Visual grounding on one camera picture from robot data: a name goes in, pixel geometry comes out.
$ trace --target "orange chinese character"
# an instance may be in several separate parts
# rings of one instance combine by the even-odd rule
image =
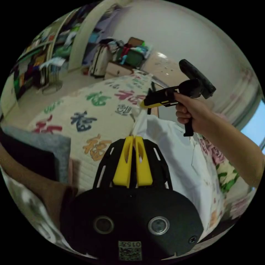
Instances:
[[[104,149],[107,147],[107,144],[112,143],[112,141],[108,140],[100,141],[99,143],[97,143],[100,137],[101,135],[98,134],[97,137],[87,140],[88,145],[83,147],[85,154],[88,154],[88,152],[90,151],[90,155],[94,161],[101,160],[106,152]]]

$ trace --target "blue chinese character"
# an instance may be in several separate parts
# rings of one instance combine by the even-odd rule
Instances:
[[[84,113],[76,112],[74,116],[71,117],[71,124],[76,123],[76,129],[78,132],[83,132],[91,129],[91,123],[97,121],[97,118],[87,118],[85,117],[87,112]]]

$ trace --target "wooden drawer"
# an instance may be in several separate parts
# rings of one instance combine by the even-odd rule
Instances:
[[[119,77],[124,75],[131,75],[133,73],[133,70],[132,68],[125,67],[114,62],[110,62],[108,63],[106,73]]]
[[[111,75],[109,73],[106,73],[105,76],[104,76],[104,80],[115,78],[115,77],[116,77],[115,75]]]

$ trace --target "green container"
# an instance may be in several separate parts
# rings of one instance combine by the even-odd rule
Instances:
[[[120,61],[120,56],[121,56],[121,53],[122,53],[122,48],[120,48],[117,52],[117,59],[116,61]],[[127,53],[127,57],[126,57],[126,60],[125,60],[125,63],[127,65],[130,65],[131,67],[140,67],[141,66],[141,63],[142,61],[144,60],[144,56],[140,53],[140,52],[137,52],[137,51],[134,51],[134,50],[129,50],[129,52]]]

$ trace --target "fingers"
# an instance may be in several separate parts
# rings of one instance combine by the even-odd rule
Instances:
[[[175,100],[177,100],[178,102],[182,103],[185,106],[189,105],[191,101],[191,98],[184,96],[180,93],[174,93],[174,96],[175,96]]]
[[[186,124],[189,122],[189,119],[186,118],[178,118],[177,121],[181,124]]]
[[[180,111],[176,112],[176,116],[178,118],[191,118],[190,113],[183,113],[183,112],[180,112]]]
[[[176,110],[180,111],[180,112],[183,112],[183,113],[187,113],[188,112],[187,108],[185,106],[183,106],[182,104],[177,104],[176,105]]]

